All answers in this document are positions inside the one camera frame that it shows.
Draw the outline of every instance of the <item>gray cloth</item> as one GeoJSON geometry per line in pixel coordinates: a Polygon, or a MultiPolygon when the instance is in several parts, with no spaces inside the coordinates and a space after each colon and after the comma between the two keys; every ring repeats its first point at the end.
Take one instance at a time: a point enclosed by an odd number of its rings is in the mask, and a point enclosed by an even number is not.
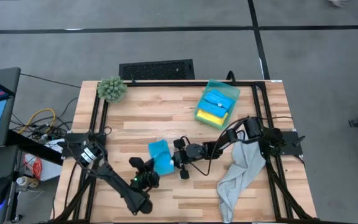
{"type": "MultiPolygon", "coordinates": [[[[243,135],[244,133],[240,132],[238,138],[242,138],[243,135]]],[[[234,206],[240,193],[252,182],[266,163],[260,155],[258,142],[234,143],[232,158],[234,163],[218,183],[219,208],[224,223],[233,221],[234,206]]]]}

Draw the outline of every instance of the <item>teal plastic container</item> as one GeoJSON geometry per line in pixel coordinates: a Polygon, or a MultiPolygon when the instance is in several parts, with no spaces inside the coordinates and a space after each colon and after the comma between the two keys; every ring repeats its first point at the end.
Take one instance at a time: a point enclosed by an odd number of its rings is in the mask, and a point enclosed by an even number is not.
{"type": "Polygon", "coordinates": [[[203,93],[203,96],[200,98],[200,101],[197,104],[197,108],[194,112],[194,117],[196,118],[196,120],[204,122],[212,127],[218,128],[218,129],[223,129],[227,126],[227,123],[230,120],[231,114],[233,112],[234,107],[236,106],[237,100],[239,98],[240,95],[240,90],[236,87],[227,85],[225,83],[210,79],[208,84],[206,85],[205,91],[203,93]],[[214,122],[210,122],[204,118],[200,118],[199,116],[197,116],[197,111],[198,111],[198,106],[201,103],[201,100],[204,99],[204,97],[206,96],[207,93],[209,93],[211,90],[217,90],[220,91],[223,95],[225,95],[226,97],[231,98],[232,100],[234,100],[233,105],[231,106],[229,112],[227,113],[227,118],[224,120],[223,125],[220,126],[218,124],[215,124],[214,122]]]}

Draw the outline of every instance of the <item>gray carpet floor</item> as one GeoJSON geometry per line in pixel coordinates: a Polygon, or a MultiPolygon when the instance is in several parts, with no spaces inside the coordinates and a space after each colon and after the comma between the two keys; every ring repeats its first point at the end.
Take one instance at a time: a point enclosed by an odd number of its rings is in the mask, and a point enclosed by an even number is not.
{"type": "MultiPolygon", "coordinates": [[[[260,26],[358,25],[358,0],[254,0],[260,26]]],[[[0,1],[0,30],[251,26],[247,0],[0,1]]],[[[358,30],[261,31],[271,79],[283,80],[318,216],[358,223],[358,30]]],[[[0,34],[0,68],[80,85],[117,76],[120,63],[192,58],[196,79],[262,79],[253,31],[0,34]]],[[[79,89],[21,77],[14,113],[60,114],[79,89]]],[[[63,120],[73,119],[75,104],[63,120]]],[[[58,179],[20,196],[20,223],[48,220],[58,179]]]]}

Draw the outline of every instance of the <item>wooden table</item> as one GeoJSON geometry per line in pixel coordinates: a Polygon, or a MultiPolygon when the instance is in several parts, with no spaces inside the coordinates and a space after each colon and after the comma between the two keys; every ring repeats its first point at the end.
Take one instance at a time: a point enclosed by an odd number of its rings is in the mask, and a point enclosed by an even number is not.
{"type": "MultiPolygon", "coordinates": [[[[282,82],[266,81],[267,93],[272,116],[291,116],[282,82]]],[[[95,81],[83,82],[75,111],[73,131],[88,131],[96,94],[95,81]]],[[[252,90],[248,86],[241,90],[231,120],[246,116],[255,116],[252,90]]],[[[135,169],[130,166],[130,157],[150,159],[148,143],[166,139],[171,153],[173,140],[188,136],[191,142],[215,141],[220,130],[200,123],[194,119],[196,104],[204,87],[129,87],[124,100],[118,104],[109,104],[106,126],[112,128],[108,135],[106,148],[109,162],[114,170],[127,182],[134,178],[135,169]]],[[[99,104],[96,129],[98,129],[103,101],[99,104]]],[[[293,121],[288,118],[274,120],[281,129],[293,129],[293,121]]],[[[311,216],[316,216],[311,198],[308,179],[303,164],[293,156],[282,156],[283,168],[289,191],[298,203],[311,216]]],[[[212,161],[211,173],[205,177],[192,166],[187,166],[190,179],[180,180],[179,170],[162,176],[160,187],[149,192],[154,208],[151,214],[133,216],[119,194],[105,181],[96,184],[91,222],[221,222],[218,208],[216,185],[232,164],[231,147],[223,155],[212,161]]],[[[73,159],[65,160],[58,189],[55,209],[57,215],[63,210],[65,194],[73,159]]],[[[201,170],[207,170],[207,161],[198,161],[201,170]]],[[[80,176],[80,169],[74,174],[69,199],[74,196],[80,176]]],[[[278,197],[282,216],[285,217],[282,195],[278,197]]],[[[85,215],[87,192],[81,203],[80,218],[85,215]]],[[[235,222],[275,221],[272,199],[265,169],[241,193],[234,212],[235,222]]]]}

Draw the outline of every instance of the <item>green succulent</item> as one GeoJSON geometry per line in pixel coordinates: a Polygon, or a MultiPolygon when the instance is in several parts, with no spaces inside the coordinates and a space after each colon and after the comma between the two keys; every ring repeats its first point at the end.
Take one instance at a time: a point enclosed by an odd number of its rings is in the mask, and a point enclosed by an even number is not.
{"type": "Polygon", "coordinates": [[[99,98],[109,103],[120,102],[127,92],[127,85],[120,78],[103,78],[98,86],[99,98]]]}

